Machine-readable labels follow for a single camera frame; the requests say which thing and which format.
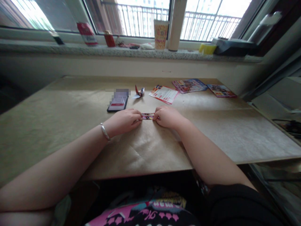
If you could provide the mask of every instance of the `table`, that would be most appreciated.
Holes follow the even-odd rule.
[[[173,87],[180,78],[65,76],[0,116],[0,187],[15,176],[108,119],[114,89],[145,87],[127,108],[154,112],[163,102],[148,93],[157,84]],[[221,84],[201,78],[205,84]],[[234,162],[254,163],[301,157],[301,148],[239,98],[210,91],[179,94],[172,104]],[[179,136],[144,120],[115,137],[83,175],[83,180],[192,169]]]

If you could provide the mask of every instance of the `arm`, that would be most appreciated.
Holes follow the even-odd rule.
[[[126,109],[115,113],[103,125],[112,138],[131,131],[141,121],[138,110]],[[96,126],[32,166],[0,189],[0,212],[53,207],[68,194],[106,143],[101,126]]]
[[[243,184],[255,189],[238,166],[176,109],[157,107],[153,120],[177,131],[196,172],[206,184]]]

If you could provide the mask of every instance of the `phone case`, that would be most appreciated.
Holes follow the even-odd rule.
[[[124,105],[124,108],[122,110],[124,110],[126,108],[126,104],[128,103],[128,98],[129,98],[129,96],[126,97],[125,105]],[[118,111],[121,111],[121,110],[109,110],[110,106],[111,106],[111,104],[108,106],[107,112],[118,112]]]

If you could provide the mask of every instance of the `phone screen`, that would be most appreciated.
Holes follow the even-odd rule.
[[[114,92],[114,98],[112,99],[112,102],[108,107],[108,110],[119,111],[125,109],[128,97],[129,97],[128,92],[122,92],[122,91],[120,92],[116,90],[116,92]]]

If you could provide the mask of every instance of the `red can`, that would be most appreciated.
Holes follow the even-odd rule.
[[[104,38],[106,39],[106,43],[108,47],[115,47],[115,41],[114,41],[114,37],[111,34],[110,31],[106,30],[104,31]]]
[[[98,44],[95,34],[88,23],[77,23],[77,28],[87,46],[96,46]]]

